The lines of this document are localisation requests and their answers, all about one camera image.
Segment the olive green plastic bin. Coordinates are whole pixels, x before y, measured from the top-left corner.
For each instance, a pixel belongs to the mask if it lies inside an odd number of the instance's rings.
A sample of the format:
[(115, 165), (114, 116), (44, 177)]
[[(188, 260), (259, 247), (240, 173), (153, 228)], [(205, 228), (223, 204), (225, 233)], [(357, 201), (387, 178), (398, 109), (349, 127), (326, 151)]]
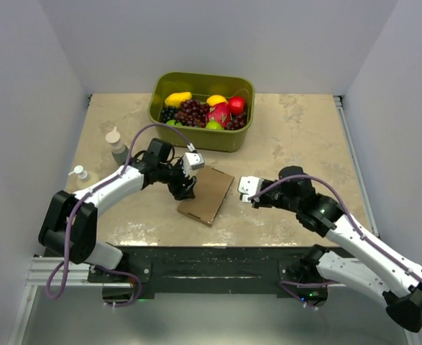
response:
[(236, 130), (212, 130), (189, 126), (178, 127), (196, 148), (220, 152), (236, 152), (246, 139), (247, 131), (252, 125), (254, 113), (255, 90), (247, 79), (227, 76), (188, 72), (169, 72), (161, 76), (156, 82), (150, 99), (148, 116), (153, 123), (161, 120), (164, 101), (172, 93), (189, 91), (194, 99), (205, 101), (213, 95), (225, 98), (241, 96), (246, 101), (247, 124)]

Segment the green pear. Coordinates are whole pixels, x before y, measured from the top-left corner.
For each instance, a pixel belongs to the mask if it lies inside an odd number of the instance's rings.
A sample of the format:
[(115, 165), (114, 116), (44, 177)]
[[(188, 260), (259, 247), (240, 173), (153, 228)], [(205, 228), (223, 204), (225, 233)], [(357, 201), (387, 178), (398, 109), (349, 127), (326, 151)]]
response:
[(166, 124), (168, 126), (180, 126), (180, 127), (182, 126), (182, 123), (180, 121), (176, 121), (174, 119), (167, 121)]

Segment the red apple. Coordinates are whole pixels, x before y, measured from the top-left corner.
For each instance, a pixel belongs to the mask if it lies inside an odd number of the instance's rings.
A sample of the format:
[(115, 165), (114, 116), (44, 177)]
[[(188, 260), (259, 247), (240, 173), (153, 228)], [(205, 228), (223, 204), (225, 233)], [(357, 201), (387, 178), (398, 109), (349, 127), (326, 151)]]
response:
[(228, 100), (227, 106), (232, 115), (239, 116), (244, 113), (246, 101), (241, 96), (234, 96)]

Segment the pump soap bottle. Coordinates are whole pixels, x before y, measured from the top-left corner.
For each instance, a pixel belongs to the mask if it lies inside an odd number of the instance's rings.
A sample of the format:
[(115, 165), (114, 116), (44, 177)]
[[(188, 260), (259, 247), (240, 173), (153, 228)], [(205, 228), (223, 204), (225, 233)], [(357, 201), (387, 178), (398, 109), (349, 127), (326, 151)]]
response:
[(87, 170), (82, 165), (76, 165), (68, 176), (74, 182), (75, 190), (83, 190), (95, 185), (100, 181), (96, 172)]

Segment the yellow mango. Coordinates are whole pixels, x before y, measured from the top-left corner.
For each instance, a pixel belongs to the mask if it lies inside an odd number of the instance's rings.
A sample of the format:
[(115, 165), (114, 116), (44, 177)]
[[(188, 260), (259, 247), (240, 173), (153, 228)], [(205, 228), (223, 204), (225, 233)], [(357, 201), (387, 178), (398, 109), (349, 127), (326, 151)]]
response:
[(191, 92), (179, 92), (179, 93), (171, 93), (164, 101), (164, 105), (166, 107), (173, 106), (175, 108), (180, 108), (182, 102), (188, 101), (192, 99)]

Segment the purple grape bunch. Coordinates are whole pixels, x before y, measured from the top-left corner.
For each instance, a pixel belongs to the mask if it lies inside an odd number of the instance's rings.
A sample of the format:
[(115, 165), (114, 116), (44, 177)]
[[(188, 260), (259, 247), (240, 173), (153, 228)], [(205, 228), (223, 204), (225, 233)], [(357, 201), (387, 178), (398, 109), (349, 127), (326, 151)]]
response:
[(174, 115), (174, 120), (183, 126), (204, 128), (206, 126), (206, 116), (210, 111), (207, 103), (197, 100), (187, 100), (180, 103), (180, 108)]

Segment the pink dragon fruit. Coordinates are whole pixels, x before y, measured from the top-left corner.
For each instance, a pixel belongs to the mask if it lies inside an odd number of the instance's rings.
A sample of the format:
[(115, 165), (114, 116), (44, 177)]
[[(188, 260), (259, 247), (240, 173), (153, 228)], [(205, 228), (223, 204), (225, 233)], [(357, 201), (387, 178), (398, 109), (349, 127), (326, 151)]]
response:
[(206, 115), (206, 122), (214, 121), (220, 124), (222, 128), (225, 128), (231, 119), (231, 112), (228, 104), (221, 102), (210, 107), (210, 111)]

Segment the dark red grape bunch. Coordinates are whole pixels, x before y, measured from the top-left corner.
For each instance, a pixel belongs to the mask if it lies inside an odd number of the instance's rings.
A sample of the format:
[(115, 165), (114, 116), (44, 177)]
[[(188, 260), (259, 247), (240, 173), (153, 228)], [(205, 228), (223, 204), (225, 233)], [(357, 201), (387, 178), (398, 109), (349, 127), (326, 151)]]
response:
[(232, 116), (229, 122), (224, 127), (225, 130), (238, 130), (242, 129), (247, 125), (247, 113), (243, 112), (240, 115)]

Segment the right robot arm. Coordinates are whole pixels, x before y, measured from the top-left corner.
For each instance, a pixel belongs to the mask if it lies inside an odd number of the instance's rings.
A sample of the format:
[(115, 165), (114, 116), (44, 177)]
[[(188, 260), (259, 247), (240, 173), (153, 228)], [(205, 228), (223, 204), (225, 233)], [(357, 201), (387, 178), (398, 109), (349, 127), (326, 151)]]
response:
[(293, 278), (281, 280), (282, 288), (343, 284), (379, 303), (405, 330), (422, 330), (422, 266), (361, 225), (326, 181), (289, 166), (279, 172), (277, 180), (242, 177), (238, 191), (241, 201), (253, 208), (293, 212), (303, 228), (352, 255), (346, 259), (314, 245), (286, 271)]

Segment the green lime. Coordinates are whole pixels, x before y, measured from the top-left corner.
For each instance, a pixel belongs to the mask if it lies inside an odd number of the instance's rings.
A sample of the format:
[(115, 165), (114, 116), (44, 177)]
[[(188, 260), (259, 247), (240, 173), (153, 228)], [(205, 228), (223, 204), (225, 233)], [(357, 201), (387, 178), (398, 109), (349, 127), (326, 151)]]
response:
[(217, 122), (217, 121), (209, 121), (206, 124), (206, 129), (210, 129), (210, 130), (223, 130), (223, 126)]

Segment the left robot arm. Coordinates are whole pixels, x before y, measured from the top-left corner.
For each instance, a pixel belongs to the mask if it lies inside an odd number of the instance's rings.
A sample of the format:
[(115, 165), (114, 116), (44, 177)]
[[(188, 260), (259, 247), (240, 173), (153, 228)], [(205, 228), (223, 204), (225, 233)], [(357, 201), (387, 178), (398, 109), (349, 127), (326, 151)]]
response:
[(38, 242), (65, 262), (104, 267), (112, 281), (125, 280), (129, 264), (123, 260), (123, 251), (96, 239), (98, 218), (154, 183), (165, 184), (177, 201), (194, 198), (197, 180), (192, 172), (205, 165), (204, 158), (193, 145), (178, 159), (170, 157), (173, 152), (171, 143), (154, 138), (146, 150), (107, 178), (74, 193), (57, 192), (50, 201)]

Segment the black grape bunch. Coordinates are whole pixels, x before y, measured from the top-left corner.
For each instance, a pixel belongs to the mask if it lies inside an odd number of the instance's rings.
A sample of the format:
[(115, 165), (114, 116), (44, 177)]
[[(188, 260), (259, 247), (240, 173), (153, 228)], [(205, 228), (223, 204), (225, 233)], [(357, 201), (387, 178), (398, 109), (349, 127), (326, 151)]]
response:
[(178, 109), (175, 106), (165, 106), (160, 112), (160, 121), (162, 123), (168, 123), (169, 121), (175, 121), (175, 115)]

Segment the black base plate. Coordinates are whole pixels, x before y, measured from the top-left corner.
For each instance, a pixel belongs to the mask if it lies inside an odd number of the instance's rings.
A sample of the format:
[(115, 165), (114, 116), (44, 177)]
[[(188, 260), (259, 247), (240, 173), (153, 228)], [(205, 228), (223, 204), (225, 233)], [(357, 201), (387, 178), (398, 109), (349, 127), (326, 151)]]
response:
[(315, 265), (330, 248), (312, 247), (124, 247), (127, 258), (115, 275), (87, 269), (90, 283), (102, 283), (107, 301), (126, 300), (130, 272), (142, 284), (142, 298), (160, 293), (276, 295), (289, 294), (280, 286), (291, 281), (291, 290), (306, 300), (325, 300), (327, 290)]

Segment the yellow lemon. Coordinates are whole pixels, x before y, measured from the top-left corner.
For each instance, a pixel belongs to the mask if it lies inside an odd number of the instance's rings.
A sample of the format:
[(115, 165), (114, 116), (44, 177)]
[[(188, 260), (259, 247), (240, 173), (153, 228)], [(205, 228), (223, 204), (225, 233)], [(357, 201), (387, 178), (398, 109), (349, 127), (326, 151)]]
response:
[(227, 103), (227, 99), (221, 95), (212, 95), (206, 99), (206, 103), (212, 107), (219, 103)]

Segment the brown cardboard express box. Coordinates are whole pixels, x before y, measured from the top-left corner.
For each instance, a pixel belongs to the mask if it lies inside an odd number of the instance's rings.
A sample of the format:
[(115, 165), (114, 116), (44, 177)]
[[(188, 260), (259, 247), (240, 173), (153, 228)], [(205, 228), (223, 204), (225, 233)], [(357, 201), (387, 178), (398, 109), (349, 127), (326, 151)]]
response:
[(194, 199), (181, 201), (178, 213), (206, 226), (212, 226), (214, 219), (234, 182), (234, 176), (213, 167), (204, 167), (197, 174), (193, 188)]

